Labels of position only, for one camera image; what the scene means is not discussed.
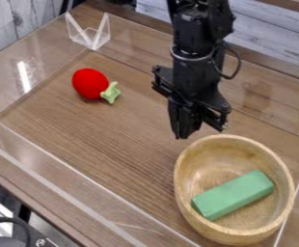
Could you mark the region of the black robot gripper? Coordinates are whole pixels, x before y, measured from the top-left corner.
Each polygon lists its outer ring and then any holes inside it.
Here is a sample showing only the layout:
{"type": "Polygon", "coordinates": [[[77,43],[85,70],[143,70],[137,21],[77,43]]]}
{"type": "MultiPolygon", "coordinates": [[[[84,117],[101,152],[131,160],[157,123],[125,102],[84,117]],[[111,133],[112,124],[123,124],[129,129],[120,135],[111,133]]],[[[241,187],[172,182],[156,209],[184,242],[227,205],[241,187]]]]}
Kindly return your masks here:
{"type": "Polygon", "coordinates": [[[219,92],[225,51],[205,55],[169,50],[172,67],[153,66],[152,89],[168,99],[168,117],[176,139],[187,139],[201,124],[223,131],[231,104],[219,92]]]}

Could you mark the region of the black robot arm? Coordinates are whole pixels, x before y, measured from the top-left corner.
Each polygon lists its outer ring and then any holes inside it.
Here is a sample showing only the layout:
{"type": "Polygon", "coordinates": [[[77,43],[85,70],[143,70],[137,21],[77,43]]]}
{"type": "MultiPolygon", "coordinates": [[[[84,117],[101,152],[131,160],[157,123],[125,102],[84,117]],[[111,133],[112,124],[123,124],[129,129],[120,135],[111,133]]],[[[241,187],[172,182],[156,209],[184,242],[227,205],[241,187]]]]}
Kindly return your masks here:
{"type": "Polygon", "coordinates": [[[172,26],[172,66],[152,67],[152,89],[168,99],[173,135],[185,139],[208,124],[221,131],[232,107],[219,92],[219,83],[232,79],[223,72],[236,17],[228,0],[167,0],[172,26]]]}

